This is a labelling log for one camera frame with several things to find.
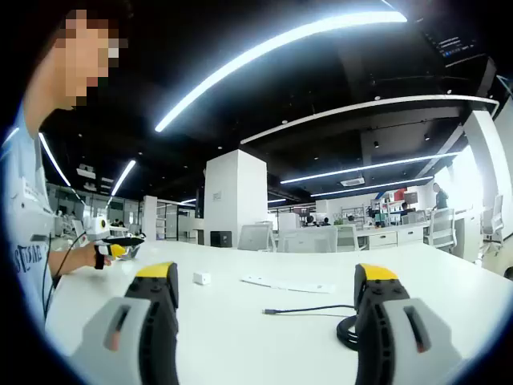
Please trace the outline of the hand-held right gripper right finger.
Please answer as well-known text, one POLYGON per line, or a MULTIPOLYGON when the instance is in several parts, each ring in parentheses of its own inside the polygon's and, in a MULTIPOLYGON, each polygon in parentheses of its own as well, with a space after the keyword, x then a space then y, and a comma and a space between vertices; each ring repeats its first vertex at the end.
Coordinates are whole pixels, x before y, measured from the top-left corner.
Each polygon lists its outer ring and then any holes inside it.
POLYGON ((355 266, 357 384, 448 384, 463 359, 450 327, 391 270, 355 266))

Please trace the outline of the person's left hand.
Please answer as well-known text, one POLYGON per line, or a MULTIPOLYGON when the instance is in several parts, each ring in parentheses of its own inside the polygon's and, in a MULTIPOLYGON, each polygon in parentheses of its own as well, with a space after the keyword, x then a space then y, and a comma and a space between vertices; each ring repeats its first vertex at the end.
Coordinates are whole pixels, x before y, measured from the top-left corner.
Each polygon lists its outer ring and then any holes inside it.
POLYGON ((111 260, 102 254, 98 254, 95 247, 96 244, 89 243, 73 251, 72 261, 76 269, 88 266, 101 270, 104 266, 111 265, 111 260))

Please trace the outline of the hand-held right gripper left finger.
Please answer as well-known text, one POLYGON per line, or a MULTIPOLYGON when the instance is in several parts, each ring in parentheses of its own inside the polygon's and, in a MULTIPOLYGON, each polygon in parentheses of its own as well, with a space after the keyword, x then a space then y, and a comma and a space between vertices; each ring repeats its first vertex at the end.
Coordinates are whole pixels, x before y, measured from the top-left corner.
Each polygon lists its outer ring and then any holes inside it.
POLYGON ((176 263, 144 267, 87 322, 71 361, 89 384, 177 384, 178 307, 176 263))

